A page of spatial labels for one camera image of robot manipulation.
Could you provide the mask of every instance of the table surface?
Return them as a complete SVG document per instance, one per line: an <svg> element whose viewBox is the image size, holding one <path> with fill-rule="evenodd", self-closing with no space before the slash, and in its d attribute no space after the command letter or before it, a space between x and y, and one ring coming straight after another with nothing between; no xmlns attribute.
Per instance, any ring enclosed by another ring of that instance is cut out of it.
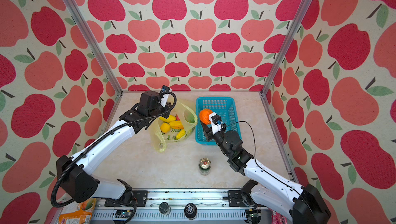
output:
<svg viewBox="0 0 396 224"><path fill-rule="evenodd" d="M124 93L111 126L125 111L139 102L141 93ZM235 100L238 119L247 121L256 139L256 158L278 174L288 177L274 134L257 92L178 92L177 98L195 103L201 96L231 97ZM254 154L249 126L240 123L243 148ZM198 162L207 157L210 173L200 174ZM124 180L133 188L229 188L242 187L249 178L234 172L218 146L204 146L195 141L195 131L184 141L171 143L160 153L152 144L148 130L142 129L122 143L95 170L102 178Z"/></svg>

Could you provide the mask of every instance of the apple wallpaper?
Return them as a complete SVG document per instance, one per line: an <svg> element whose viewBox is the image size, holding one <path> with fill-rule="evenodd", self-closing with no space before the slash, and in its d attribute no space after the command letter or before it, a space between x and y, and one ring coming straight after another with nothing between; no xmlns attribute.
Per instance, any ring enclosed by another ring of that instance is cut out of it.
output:
<svg viewBox="0 0 396 224"><path fill-rule="evenodd" d="M313 4L267 91L272 117L329 223L396 223L396 0Z"/></svg>

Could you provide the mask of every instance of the plastic bag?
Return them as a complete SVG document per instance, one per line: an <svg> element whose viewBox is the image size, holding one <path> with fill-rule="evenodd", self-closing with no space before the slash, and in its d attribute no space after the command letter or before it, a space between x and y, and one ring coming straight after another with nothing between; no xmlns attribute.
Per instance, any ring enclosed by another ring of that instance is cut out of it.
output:
<svg viewBox="0 0 396 224"><path fill-rule="evenodd" d="M191 135L191 133L195 129L195 126L198 123L197 115L195 114L195 111L193 111L193 109L195 109L195 106L193 106L193 104L178 99L176 106L170 113L173 116L177 115L180 118L181 123L183 124L186 134L180 139L176 139L176 135L181 130L175 130L171 128L169 132L163 134L161 132L160 126L164 122L161 121L159 118L156 118L154 120L154 122L149 127L149 132L151 142L156 150L158 150L159 152L163 152L165 151L166 145L168 143L180 142Z"/></svg>

